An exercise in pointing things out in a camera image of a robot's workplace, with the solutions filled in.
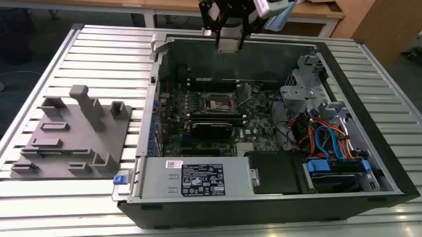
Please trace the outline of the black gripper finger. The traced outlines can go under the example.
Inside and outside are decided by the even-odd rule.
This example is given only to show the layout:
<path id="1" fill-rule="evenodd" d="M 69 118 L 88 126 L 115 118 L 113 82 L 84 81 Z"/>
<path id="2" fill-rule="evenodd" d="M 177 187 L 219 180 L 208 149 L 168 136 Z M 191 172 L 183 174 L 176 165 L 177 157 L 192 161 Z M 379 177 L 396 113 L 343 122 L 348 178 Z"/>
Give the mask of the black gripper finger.
<path id="1" fill-rule="evenodd" d="M 237 48 L 243 48 L 244 40 L 249 35 L 249 14 L 253 12 L 251 4 L 245 1 L 240 2 L 240 17 L 241 17 L 241 35 L 237 43 Z"/>
<path id="2" fill-rule="evenodd" d="M 199 9 L 204 29 L 215 33 L 215 47 L 217 48 L 221 28 L 232 13 L 232 4 L 227 0 L 200 0 Z"/>

